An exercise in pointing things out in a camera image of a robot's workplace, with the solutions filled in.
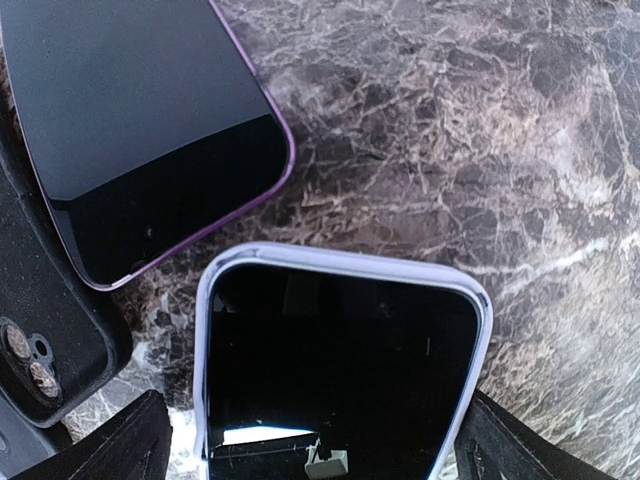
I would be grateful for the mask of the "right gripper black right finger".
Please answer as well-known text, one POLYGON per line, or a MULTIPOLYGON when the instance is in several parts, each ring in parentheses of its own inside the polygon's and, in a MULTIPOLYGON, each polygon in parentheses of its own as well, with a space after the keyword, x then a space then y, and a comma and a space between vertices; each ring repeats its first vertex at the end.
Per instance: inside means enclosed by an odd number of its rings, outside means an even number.
POLYGON ((479 390, 454 449, 461 479, 605 478, 604 472, 546 441, 479 390))

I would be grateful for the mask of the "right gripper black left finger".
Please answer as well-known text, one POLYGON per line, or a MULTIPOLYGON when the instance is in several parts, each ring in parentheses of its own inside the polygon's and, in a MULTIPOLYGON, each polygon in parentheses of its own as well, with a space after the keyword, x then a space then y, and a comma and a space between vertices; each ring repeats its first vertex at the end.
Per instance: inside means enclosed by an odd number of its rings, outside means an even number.
POLYGON ((148 390, 81 441, 15 477, 164 480, 172 433, 164 396, 148 390))

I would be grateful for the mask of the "purple phone with dark screen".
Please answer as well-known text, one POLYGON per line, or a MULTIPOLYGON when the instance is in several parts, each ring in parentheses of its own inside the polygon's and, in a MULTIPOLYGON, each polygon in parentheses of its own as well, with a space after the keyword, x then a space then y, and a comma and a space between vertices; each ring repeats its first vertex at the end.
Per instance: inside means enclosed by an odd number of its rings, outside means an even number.
POLYGON ((5 1, 29 161, 90 287, 120 287, 269 198, 292 132, 212 1, 5 1))

